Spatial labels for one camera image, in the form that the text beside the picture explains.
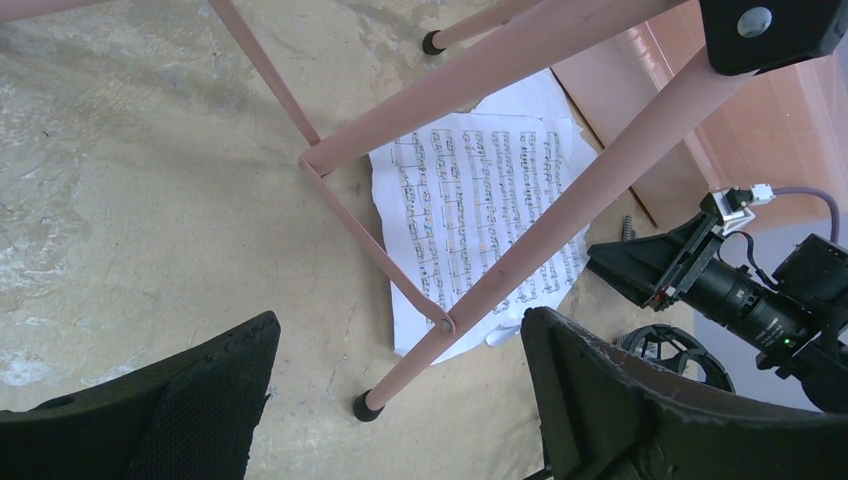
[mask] black mount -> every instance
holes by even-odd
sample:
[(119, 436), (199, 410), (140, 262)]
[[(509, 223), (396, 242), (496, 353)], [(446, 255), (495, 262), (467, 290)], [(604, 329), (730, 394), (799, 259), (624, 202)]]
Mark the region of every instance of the black mount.
[[(648, 352), (650, 345), (655, 352)], [(621, 340), (621, 348), (640, 358), (683, 375), (689, 362), (697, 363), (704, 370), (704, 384), (713, 388), (735, 393), (733, 382), (724, 366), (695, 337), (671, 325), (648, 325), (628, 333)], [(673, 356), (663, 358), (669, 351)]]
[[(726, 75), (781, 67), (833, 53), (848, 28), (848, 0), (700, 0), (710, 64)], [(769, 26), (745, 37), (740, 19), (764, 8)]]
[(665, 235), (594, 245), (588, 268), (641, 308), (673, 305), (716, 255), (718, 219), (701, 213)]

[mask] pink metal leg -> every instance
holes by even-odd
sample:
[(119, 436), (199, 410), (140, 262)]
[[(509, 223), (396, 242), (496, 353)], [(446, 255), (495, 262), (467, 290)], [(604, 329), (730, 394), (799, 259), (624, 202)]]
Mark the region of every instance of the pink metal leg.
[(451, 330), (455, 330), (453, 321), (450, 319), (448, 314), (440, 307), (436, 302), (430, 300), (421, 291), (418, 287), (412, 283), (412, 280), (407, 277), (403, 271), (398, 267), (395, 262), (389, 258), (389, 255), (383, 250), (383, 247), (374, 240), (374, 237), (368, 233), (368, 230), (356, 220), (356, 217), (353, 216), (352, 213), (348, 209), (342, 205), (339, 199), (333, 195), (333, 192), (327, 187), (327, 184), (315, 173), (315, 170), (312, 170), (312, 167), (309, 166), (306, 162), (301, 162), (301, 168), (303, 168), (304, 175), (306, 178), (312, 182), (312, 185), (318, 190), (318, 193), (324, 197), (324, 200), (327, 201), (327, 204), (330, 205), (330, 208), (333, 209), (333, 212), (339, 217), (339, 220), (350, 230), (350, 233), (353, 234), (356, 241), (359, 242), (359, 246), (368, 253), (368, 256), (374, 260), (374, 263), (377, 264), (378, 267), (389, 277), (400, 290), (406, 298), (409, 299), (409, 302), (421, 312), (425, 317), (433, 320), (434, 322), (442, 322), (447, 321)]
[(0, 23), (108, 1), (110, 0), (0, 0)]
[(268, 84), (268, 88), (271, 89), (271, 92), (280, 101), (280, 105), (289, 114), (289, 117), (291, 117), (297, 129), (300, 130), (303, 138), (309, 142), (309, 145), (315, 145), (320, 142), (321, 138), (315, 132), (315, 128), (312, 127), (309, 119), (306, 118), (306, 114), (303, 113), (303, 110), (294, 99), (288, 87), (286, 87), (280, 74), (277, 73), (274, 65), (271, 64), (268, 54), (259, 45), (259, 41), (256, 40), (253, 32), (250, 31), (250, 27), (247, 26), (244, 18), (236, 10), (233, 2), (230, 0), (209, 0), (209, 5), (221, 17), (221, 21), (224, 22), (227, 30), (230, 31), (230, 35), (233, 36), (241, 49), (244, 50), (245, 55), (253, 63), (253, 67), (256, 68), (259, 76)]
[(450, 310), (456, 335), (432, 329), (371, 390), (379, 410), (589, 224), (751, 76), (723, 77), (701, 50)]
[(684, 0), (544, 0), (306, 150), (324, 176), (412, 130)]
[(481, 33), (506, 25), (521, 12), (529, 10), (542, 0), (501, 0), (489, 8), (481, 10), (470, 17), (460, 20), (450, 27), (433, 36), (433, 46), (439, 49), (447, 48)]

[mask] sheet music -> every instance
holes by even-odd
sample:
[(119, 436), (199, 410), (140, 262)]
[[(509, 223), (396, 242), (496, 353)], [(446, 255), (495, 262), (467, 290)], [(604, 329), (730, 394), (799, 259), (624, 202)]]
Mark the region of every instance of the sheet music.
[[(591, 148), (575, 154), (575, 142), (570, 118), (452, 114), (378, 148), (373, 197), (387, 252), (449, 310), (594, 159)], [(586, 264), (584, 233), (437, 363), (514, 332), (529, 307), (556, 308)], [(395, 352), (405, 355), (433, 324), (391, 288)]]

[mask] black plastic bracket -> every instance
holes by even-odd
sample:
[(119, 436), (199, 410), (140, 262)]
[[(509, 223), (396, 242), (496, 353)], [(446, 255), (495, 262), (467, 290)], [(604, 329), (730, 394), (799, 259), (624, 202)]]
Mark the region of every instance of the black plastic bracket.
[[(765, 73), (829, 55), (848, 28), (848, 0), (700, 0), (700, 4), (710, 64), (726, 76)], [(761, 15), (751, 15), (752, 10)], [(751, 18), (759, 27), (745, 26)]]
[(721, 247), (724, 238), (713, 232), (717, 220), (700, 213), (664, 235), (592, 245), (587, 267), (639, 307), (665, 310), (689, 290)]

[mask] screw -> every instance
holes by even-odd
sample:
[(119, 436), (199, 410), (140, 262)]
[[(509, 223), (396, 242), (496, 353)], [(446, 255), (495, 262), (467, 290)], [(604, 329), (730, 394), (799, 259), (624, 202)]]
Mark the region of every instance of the screw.
[(636, 232), (633, 231), (633, 216), (629, 213), (624, 216), (624, 223), (621, 226), (621, 240), (635, 240)]
[(756, 38), (771, 27), (772, 13), (766, 7), (754, 7), (739, 17), (736, 31), (745, 38)]

